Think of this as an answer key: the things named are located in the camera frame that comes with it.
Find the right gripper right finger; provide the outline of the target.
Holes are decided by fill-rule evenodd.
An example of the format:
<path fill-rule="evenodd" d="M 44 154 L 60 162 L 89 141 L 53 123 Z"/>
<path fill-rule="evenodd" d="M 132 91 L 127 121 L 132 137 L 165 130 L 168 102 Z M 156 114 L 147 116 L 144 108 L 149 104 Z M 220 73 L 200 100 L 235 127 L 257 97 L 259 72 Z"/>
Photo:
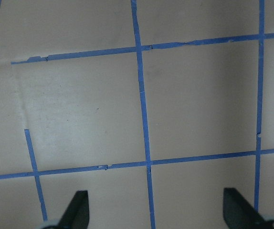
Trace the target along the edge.
<path fill-rule="evenodd" d="M 229 229 L 273 228 L 235 188 L 223 190 L 223 219 Z"/>

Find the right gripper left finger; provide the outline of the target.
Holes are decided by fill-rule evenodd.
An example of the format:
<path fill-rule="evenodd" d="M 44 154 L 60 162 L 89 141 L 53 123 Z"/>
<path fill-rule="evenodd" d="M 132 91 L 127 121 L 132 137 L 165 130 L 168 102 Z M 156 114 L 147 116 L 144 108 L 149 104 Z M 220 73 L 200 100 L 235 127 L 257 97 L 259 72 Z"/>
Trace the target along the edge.
<path fill-rule="evenodd" d="M 57 224 L 58 229 L 87 229 L 90 221 L 88 191 L 77 191 Z"/>

